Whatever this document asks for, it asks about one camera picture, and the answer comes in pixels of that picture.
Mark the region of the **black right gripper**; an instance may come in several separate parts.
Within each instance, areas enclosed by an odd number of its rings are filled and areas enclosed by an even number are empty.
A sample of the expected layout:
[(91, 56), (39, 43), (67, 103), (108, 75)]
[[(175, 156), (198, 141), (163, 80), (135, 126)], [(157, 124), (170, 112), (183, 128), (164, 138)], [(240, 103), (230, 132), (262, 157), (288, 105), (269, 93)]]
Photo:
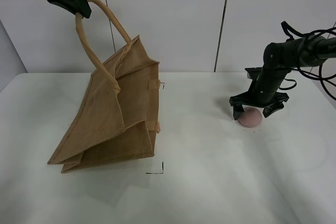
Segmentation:
[(229, 98), (233, 107), (233, 118), (237, 121), (245, 110), (242, 105), (249, 105), (263, 109), (264, 118), (284, 108), (283, 102), (289, 100), (286, 93), (278, 92), (289, 69), (266, 69), (264, 67), (246, 68), (251, 80), (248, 91)]

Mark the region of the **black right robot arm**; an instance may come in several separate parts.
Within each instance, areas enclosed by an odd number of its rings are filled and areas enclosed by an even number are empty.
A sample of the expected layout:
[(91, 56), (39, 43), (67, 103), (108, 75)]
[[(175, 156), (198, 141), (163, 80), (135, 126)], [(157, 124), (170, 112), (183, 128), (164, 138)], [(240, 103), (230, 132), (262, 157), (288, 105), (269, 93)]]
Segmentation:
[(278, 90), (283, 90), (280, 86), (286, 75), (294, 68), (321, 66), (330, 58), (335, 58), (335, 38), (309, 36), (270, 43), (264, 51), (264, 65), (245, 69), (251, 79), (248, 91), (229, 99), (234, 120), (245, 112), (245, 105), (262, 108), (265, 118), (283, 109), (289, 97)]

